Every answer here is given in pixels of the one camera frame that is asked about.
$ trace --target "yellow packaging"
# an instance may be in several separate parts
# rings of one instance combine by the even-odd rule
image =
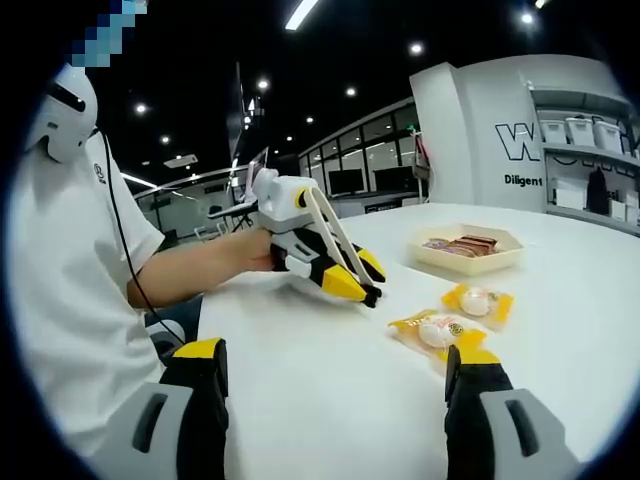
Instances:
[[[461,284],[446,293],[442,297],[442,303],[455,312],[499,330],[507,322],[513,297],[506,293]]]
[[[458,315],[441,314],[436,310],[423,310],[404,320],[391,322],[392,336],[412,350],[424,353],[446,365],[449,346],[455,345],[465,355],[477,356],[474,352],[489,352],[479,347],[487,336],[471,322]]]

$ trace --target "beige tray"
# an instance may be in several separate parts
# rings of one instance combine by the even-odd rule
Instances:
[[[423,247],[431,238],[455,240],[464,235],[478,235],[498,240],[498,253],[486,257],[467,258],[454,253],[442,252],[433,248]],[[417,232],[409,246],[413,258],[419,262],[447,268],[465,275],[479,275],[481,273],[509,267],[520,259],[523,246],[506,230],[476,227],[474,225],[449,225],[447,227],[423,228]]]

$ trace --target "white table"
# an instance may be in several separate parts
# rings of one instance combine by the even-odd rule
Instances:
[[[439,308],[449,280],[464,280],[402,265],[413,265],[416,229],[459,222],[508,229],[525,246],[519,266],[471,280],[516,299],[486,345],[564,423],[580,460],[606,445],[640,372],[640,240],[542,214],[420,205],[344,222],[387,268],[374,310],[306,297],[282,274],[243,275],[205,298],[200,337],[228,342],[230,480],[446,476],[444,380],[385,326]]]

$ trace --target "white helmet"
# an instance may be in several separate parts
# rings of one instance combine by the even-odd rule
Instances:
[[[98,100],[84,70],[65,64],[46,88],[25,150],[46,137],[49,155],[60,163],[71,162],[84,150],[97,118]]]

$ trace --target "black cable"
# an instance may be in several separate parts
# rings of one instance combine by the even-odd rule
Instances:
[[[142,295],[142,298],[144,298],[144,301],[146,302],[147,307],[149,307],[149,311],[153,314],[154,317],[156,317],[158,322],[160,322],[160,324],[167,330],[167,332],[173,335],[175,339],[178,340],[178,342],[180,342],[181,345],[184,345],[185,342],[178,335],[176,335],[169,327],[165,325],[165,323],[160,318],[160,315],[158,315],[158,312],[156,312],[156,310],[153,308],[153,306],[151,305],[151,302],[149,301],[149,298],[147,298],[147,295],[144,293],[144,290],[142,290],[142,287],[140,286],[140,282],[138,281],[138,276],[136,275],[136,272],[133,269],[133,263],[131,263],[131,256],[129,255],[127,242],[124,239],[124,231],[122,230],[122,222],[120,222],[120,214],[118,213],[118,207],[116,205],[116,197],[113,194],[113,183],[111,181],[111,154],[109,153],[109,145],[107,142],[106,135],[102,132],[100,132],[100,135],[102,135],[102,142],[104,143],[104,151],[107,157],[107,180],[109,182],[109,195],[111,196],[111,203],[113,204],[113,212],[116,214],[116,223],[118,224],[120,239],[122,240],[122,246],[124,248],[124,253],[127,257],[127,263],[129,264],[129,270],[131,271],[133,281],[136,283],[136,287],[138,287],[138,291]]]

